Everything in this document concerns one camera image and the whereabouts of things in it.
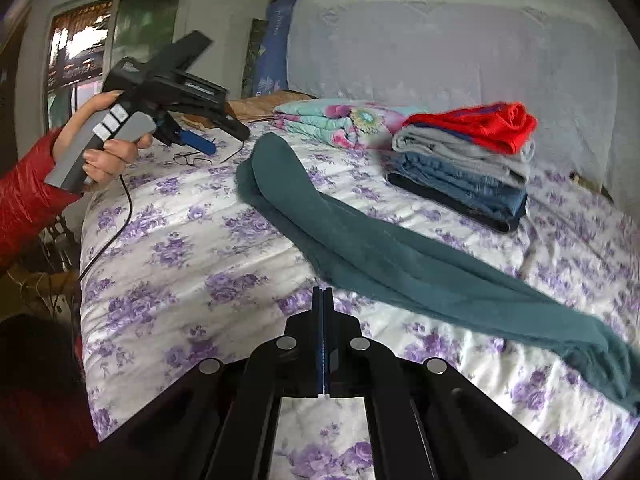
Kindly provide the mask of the person's left hand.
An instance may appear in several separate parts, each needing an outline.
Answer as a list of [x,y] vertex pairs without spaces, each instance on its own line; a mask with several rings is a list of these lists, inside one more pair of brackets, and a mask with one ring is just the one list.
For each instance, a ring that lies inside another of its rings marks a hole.
[[[96,112],[109,108],[119,97],[120,91],[103,92],[96,94],[66,122],[60,131],[52,148],[52,158],[57,162],[70,146],[70,142],[79,132],[84,123]],[[140,150],[145,150],[152,145],[151,133],[145,133],[136,142],[122,139],[108,140],[103,148],[90,148],[82,154],[84,163],[82,170],[91,179],[91,184],[85,185],[85,190],[102,188],[119,177],[128,164],[134,162]]]

